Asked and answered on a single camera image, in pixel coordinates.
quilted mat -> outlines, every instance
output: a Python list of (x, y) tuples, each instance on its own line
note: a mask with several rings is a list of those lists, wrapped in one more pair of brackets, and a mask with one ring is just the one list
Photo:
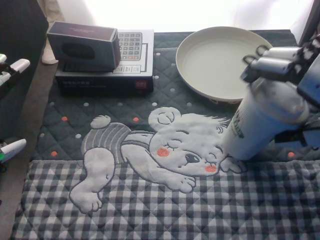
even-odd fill
[(184, 84), (175, 55), (189, 34), (155, 34), (150, 95), (62, 97), (53, 82), (11, 239), (320, 240), (320, 152), (271, 143), (228, 157), (238, 106)]

bear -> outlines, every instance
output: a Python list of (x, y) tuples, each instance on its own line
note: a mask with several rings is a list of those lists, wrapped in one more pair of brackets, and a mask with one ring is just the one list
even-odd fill
[(160, 107), (149, 115), (154, 129), (150, 132), (131, 131), (100, 115), (91, 122), (81, 146), (86, 178), (71, 189), (69, 198), (83, 214), (98, 211), (102, 207), (99, 192), (122, 163), (128, 163), (145, 181), (185, 194), (195, 188), (195, 177), (245, 172), (242, 161), (224, 152), (221, 141), (228, 121)]

bear's head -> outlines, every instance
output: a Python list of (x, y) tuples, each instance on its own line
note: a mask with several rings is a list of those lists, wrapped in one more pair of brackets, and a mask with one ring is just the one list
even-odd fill
[(162, 168), (187, 176), (212, 176), (226, 158), (221, 146), (225, 118), (181, 115), (173, 107), (161, 107), (151, 112), (148, 121), (156, 131), (149, 152)]

box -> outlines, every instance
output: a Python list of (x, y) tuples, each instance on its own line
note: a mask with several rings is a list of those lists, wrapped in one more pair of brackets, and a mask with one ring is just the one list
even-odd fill
[(112, 72), (120, 62), (117, 32), (116, 28), (55, 21), (47, 37), (55, 59)]
[(112, 72), (60, 61), (55, 73), (63, 94), (141, 94), (153, 86), (154, 31), (119, 30), (121, 61)]

red logo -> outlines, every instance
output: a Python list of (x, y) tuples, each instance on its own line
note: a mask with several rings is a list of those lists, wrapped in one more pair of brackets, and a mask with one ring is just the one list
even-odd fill
[(136, 89), (146, 89), (147, 88), (147, 81), (146, 80), (135, 81), (135, 88)]

